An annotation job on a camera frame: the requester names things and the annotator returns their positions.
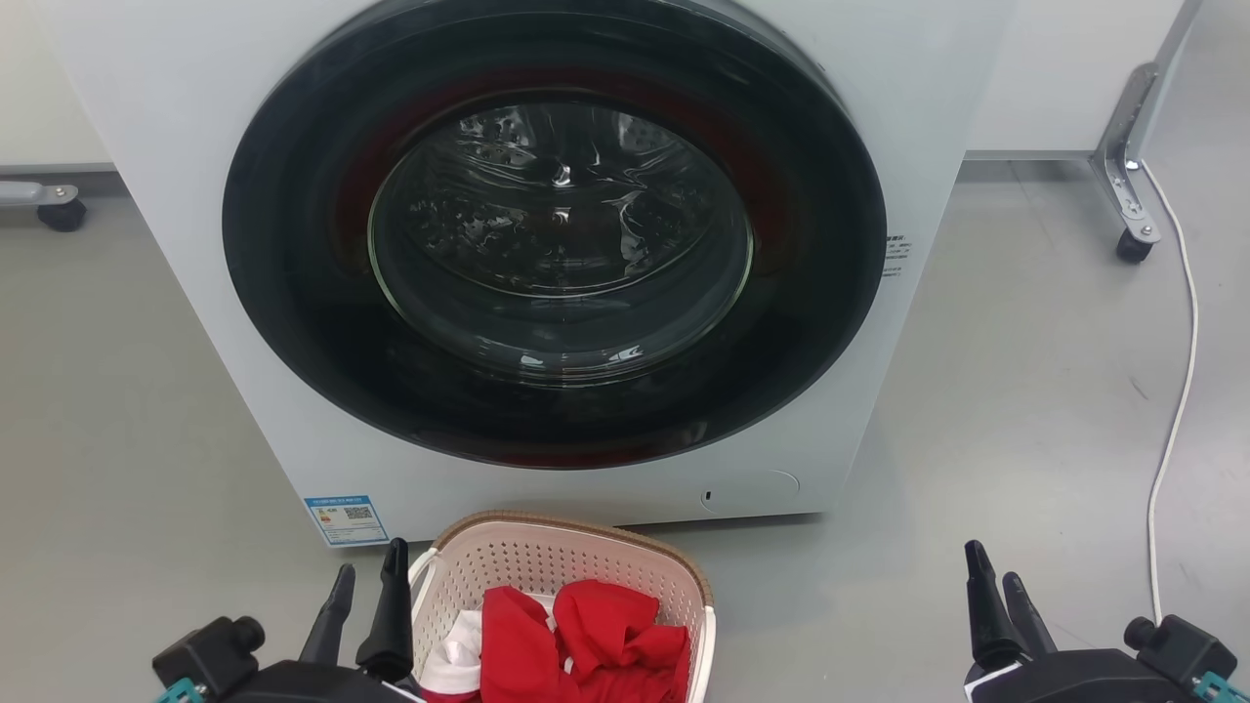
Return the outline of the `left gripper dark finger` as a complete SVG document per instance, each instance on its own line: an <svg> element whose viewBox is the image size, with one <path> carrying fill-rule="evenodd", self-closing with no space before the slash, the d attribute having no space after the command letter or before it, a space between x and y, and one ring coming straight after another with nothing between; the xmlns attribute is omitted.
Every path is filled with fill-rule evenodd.
<svg viewBox="0 0 1250 703"><path fill-rule="evenodd" d="M375 680L400 683L414 667L409 544L401 538L388 545L380 583L371 628L358 645L355 663Z"/></svg>
<svg viewBox="0 0 1250 703"><path fill-rule="evenodd" d="M298 657L300 663L336 665L341 649L342 627L348 623L355 597L355 565L340 565L328 600L318 610Z"/></svg>

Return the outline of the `white perforated laundry basket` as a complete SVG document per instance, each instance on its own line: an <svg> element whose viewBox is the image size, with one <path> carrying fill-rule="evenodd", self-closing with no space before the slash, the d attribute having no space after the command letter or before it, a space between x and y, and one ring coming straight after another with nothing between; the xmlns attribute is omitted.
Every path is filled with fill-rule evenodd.
<svg viewBox="0 0 1250 703"><path fill-rule="evenodd" d="M576 580L598 579L659 600L659 624L691 635L685 703L704 703L712 670L716 613L712 588L695 560L634 530L524 512L482 512L442 530L412 560L414 675L449 635L460 610L478 609L488 588L556 595Z"/></svg>

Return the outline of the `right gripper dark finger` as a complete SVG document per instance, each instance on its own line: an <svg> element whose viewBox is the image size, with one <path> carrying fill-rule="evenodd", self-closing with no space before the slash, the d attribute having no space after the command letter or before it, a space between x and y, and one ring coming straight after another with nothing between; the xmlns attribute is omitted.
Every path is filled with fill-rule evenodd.
<svg viewBox="0 0 1250 703"><path fill-rule="evenodd" d="M1005 669L1022 658L1025 645L1019 640L1018 628L1009 617L996 570L988 559L982 543L969 540L964 545L964 553L972 659L982 670Z"/></svg>
<svg viewBox="0 0 1250 703"><path fill-rule="evenodd" d="M1002 595L1022 650L1026 650L1031 657L1048 655L1059 650L1040 610L1034 605L1034 600L1028 595L1028 588L1015 570L1008 570L1002 577Z"/></svg>

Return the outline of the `silver metal frame leg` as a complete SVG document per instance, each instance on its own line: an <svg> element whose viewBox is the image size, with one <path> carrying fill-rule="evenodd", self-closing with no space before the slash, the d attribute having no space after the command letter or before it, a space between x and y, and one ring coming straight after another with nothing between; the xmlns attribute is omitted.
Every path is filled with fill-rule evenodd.
<svg viewBox="0 0 1250 703"><path fill-rule="evenodd" d="M1188 33L1204 0L1182 0L1176 16L1152 60L1129 74L1119 103L1089 164L1099 184L1124 223L1142 241L1152 245L1161 231L1152 219L1135 178L1144 179L1145 145L1152 128L1152 115L1161 106L1175 59L1182 53Z"/></svg>

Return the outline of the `white garment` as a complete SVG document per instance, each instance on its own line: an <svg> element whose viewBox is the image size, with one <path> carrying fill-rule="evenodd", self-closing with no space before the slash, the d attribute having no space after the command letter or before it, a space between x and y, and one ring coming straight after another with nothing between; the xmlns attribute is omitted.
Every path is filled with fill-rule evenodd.
<svg viewBox="0 0 1250 703"><path fill-rule="evenodd" d="M449 635L429 650L418 678L425 703L472 703L480 699L482 614L460 610Z"/></svg>

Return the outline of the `white partition panel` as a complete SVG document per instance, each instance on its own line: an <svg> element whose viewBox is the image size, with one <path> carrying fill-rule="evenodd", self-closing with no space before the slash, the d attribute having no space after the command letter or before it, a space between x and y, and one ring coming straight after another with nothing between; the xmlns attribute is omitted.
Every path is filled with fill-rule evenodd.
<svg viewBox="0 0 1250 703"><path fill-rule="evenodd" d="M1202 3L1020 0L965 159L1085 159L1135 68L1168 74Z"/></svg>

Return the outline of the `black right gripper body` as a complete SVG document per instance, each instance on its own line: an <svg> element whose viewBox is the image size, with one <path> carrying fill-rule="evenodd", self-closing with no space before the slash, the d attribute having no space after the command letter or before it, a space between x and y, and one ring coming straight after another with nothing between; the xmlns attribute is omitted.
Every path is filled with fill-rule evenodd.
<svg viewBox="0 0 1250 703"><path fill-rule="evenodd" d="M994 650L982 675L965 684L966 703L1192 703L1192 678L1208 670L1208 649Z"/></svg>

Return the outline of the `round black washer door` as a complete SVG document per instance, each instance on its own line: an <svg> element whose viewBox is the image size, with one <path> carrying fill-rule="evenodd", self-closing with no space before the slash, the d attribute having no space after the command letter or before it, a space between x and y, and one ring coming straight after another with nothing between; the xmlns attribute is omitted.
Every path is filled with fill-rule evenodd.
<svg viewBox="0 0 1250 703"><path fill-rule="evenodd" d="M862 326L888 199L815 63L719 0L379 0L244 133L222 246L314 392L579 472L742 432Z"/></svg>

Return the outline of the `red garment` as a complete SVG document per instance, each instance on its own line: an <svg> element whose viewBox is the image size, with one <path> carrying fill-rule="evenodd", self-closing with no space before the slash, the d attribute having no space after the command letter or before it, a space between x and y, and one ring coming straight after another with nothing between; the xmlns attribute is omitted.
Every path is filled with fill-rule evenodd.
<svg viewBox="0 0 1250 703"><path fill-rule="evenodd" d="M545 608L508 585L482 595L481 703L685 703L688 628L659 623L659 600L578 580Z"/></svg>

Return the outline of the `white front-load washing machine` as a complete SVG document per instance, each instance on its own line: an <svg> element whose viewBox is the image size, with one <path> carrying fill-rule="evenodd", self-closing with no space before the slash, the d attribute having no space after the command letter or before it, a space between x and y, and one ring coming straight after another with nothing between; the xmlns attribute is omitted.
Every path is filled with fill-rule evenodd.
<svg viewBox="0 0 1250 703"><path fill-rule="evenodd" d="M1020 0L719 0L776 28L835 90L878 169L888 235L912 239L910 269L881 279L848 352L754 427L579 472L496 467L369 427L296 375L238 299L222 246L238 143L292 63L378 1L30 0L305 512L305 498L368 495L390 538L429 540L490 509L615 527L831 509Z"/></svg>

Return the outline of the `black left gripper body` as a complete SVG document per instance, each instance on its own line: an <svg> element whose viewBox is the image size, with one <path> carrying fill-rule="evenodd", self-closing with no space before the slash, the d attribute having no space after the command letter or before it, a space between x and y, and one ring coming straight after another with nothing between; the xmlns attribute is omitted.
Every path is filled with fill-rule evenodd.
<svg viewBox="0 0 1250 703"><path fill-rule="evenodd" d="M411 690L361 670L299 660L260 669L225 694L225 703L422 703Z"/></svg>

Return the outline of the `blue energy label sticker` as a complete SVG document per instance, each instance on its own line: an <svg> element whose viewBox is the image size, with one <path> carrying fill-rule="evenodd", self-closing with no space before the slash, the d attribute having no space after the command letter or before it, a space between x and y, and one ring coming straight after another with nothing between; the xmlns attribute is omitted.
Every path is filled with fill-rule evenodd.
<svg viewBox="0 0 1250 703"><path fill-rule="evenodd" d="M392 540L368 495L305 498L304 503L330 548L381 545Z"/></svg>

